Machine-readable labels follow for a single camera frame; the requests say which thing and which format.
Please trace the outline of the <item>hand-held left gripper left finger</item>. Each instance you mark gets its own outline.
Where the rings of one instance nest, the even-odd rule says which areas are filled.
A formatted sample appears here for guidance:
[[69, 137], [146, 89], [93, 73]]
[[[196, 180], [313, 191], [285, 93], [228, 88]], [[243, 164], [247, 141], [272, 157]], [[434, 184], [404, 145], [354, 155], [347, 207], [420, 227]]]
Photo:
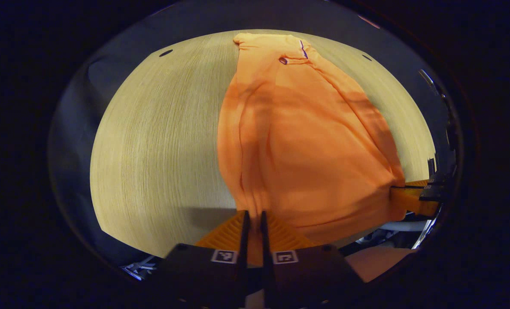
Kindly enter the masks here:
[[195, 245], [176, 244], [152, 278], [157, 307], [244, 307], [250, 216], [237, 212]]

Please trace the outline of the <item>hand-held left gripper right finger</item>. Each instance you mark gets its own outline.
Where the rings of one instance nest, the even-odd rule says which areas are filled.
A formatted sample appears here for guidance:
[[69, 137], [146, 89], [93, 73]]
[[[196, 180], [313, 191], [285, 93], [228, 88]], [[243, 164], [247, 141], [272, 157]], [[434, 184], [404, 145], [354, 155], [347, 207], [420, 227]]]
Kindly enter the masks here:
[[348, 307], [365, 287], [336, 246], [312, 244], [266, 211], [260, 229], [266, 307]]

